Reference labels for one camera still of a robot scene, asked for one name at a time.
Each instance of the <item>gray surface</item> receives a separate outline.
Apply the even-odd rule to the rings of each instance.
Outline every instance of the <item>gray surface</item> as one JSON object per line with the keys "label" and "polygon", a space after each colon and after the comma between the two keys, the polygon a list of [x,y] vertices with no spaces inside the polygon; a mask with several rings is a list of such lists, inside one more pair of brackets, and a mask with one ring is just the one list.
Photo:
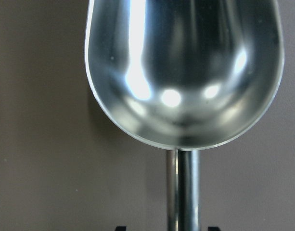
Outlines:
{"label": "gray surface", "polygon": [[[295,231],[295,0],[271,108],[202,151],[202,222]],[[166,230],[165,155],[125,135],[88,87],[87,1],[0,0],[0,230]]]}

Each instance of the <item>metal scoop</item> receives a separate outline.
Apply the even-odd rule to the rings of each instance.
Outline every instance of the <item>metal scoop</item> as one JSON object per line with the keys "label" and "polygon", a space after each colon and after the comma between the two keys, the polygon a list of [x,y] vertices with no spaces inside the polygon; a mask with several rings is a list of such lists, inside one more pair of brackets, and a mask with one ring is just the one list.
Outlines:
{"label": "metal scoop", "polygon": [[169,150],[168,230],[200,230],[199,150],[262,117],[283,61],[276,0],[90,0],[90,87],[123,131]]}

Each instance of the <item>silver utensil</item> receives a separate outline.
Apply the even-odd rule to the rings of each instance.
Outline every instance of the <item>silver utensil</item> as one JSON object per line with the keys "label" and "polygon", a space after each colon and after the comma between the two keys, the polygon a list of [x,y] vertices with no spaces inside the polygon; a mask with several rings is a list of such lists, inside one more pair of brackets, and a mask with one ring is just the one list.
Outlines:
{"label": "silver utensil", "polygon": [[262,117],[283,62],[276,0],[90,0],[90,87],[118,127],[168,150],[168,230],[200,230],[199,150]]}

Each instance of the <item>scoop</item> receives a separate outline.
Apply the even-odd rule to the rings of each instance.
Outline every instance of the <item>scoop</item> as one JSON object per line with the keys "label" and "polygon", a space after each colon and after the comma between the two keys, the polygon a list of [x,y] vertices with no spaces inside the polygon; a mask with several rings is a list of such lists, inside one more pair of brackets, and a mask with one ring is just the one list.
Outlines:
{"label": "scoop", "polygon": [[199,150],[250,129],[280,84],[276,0],[90,0],[85,63],[107,116],[168,150],[168,230],[200,230]]}

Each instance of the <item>metal handle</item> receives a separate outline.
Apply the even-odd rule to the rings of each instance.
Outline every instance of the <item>metal handle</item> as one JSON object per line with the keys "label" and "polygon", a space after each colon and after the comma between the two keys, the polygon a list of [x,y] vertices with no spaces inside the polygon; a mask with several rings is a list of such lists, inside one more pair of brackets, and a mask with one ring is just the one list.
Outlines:
{"label": "metal handle", "polygon": [[167,151],[168,231],[201,231],[199,151]]}

